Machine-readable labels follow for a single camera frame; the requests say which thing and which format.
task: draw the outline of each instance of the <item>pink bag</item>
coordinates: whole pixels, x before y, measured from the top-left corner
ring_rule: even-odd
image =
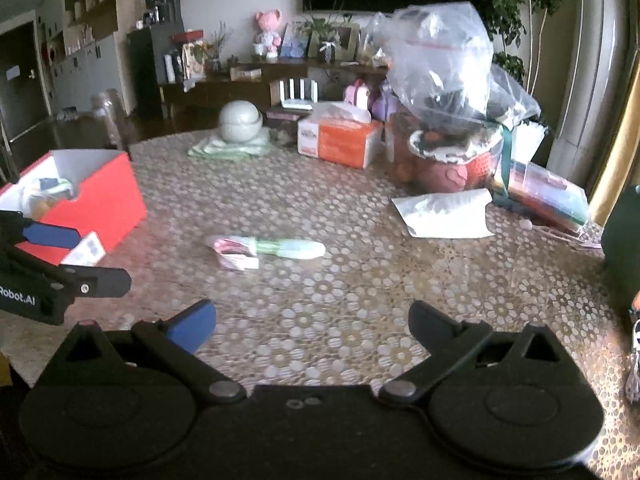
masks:
[[[370,99],[371,89],[365,85],[362,79],[358,79],[344,90],[344,102],[361,110],[369,110]]]

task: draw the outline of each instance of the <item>picture frame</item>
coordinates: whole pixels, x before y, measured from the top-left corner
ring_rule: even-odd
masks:
[[[309,35],[301,30],[302,22],[287,23],[282,37],[280,57],[299,59],[305,57]]]
[[[339,40],[336,42],[335,60],[336,61],[354,61],[356,50],[358,49],[358,37],[360,35],[359,23],[341,23],[335,27],[338,31]],[[320,37],[317,32],[311,35],[309,43],[309,57],[318,55],[320,49]]]

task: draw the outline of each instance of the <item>yellow curtain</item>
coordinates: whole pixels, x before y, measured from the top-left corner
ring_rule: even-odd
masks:
[[[607,223],[626,186],[640,184],[640,55],[636,57],[625,108],[609,156],[591,194],[589,211],[599,225]]]

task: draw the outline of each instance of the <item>open red box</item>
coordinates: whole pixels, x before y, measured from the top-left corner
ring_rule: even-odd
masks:
[[[82,238],[96,233],[111,252],[146,217],[146,207],[129,157],[115,150],[56,150],[21,173],[20,182],[0,189],[0,210],[20,211],[25,186],[40,178],[64,178],[74,185],[75,198],[63,200],[41,222],[78,230]],[[69,256],[66,249],[18,247],[54,265]]]

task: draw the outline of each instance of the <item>pink teddy bear figurine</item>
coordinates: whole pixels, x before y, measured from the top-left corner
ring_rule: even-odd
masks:
[[[267,59],[278,59],[278,47],[282,44],[282,38],[278,34],[282,13],[279,10],[269,10],[268,12],[258,12],[255,15],[258,26],[262,34],[258,41],[266,50]]]

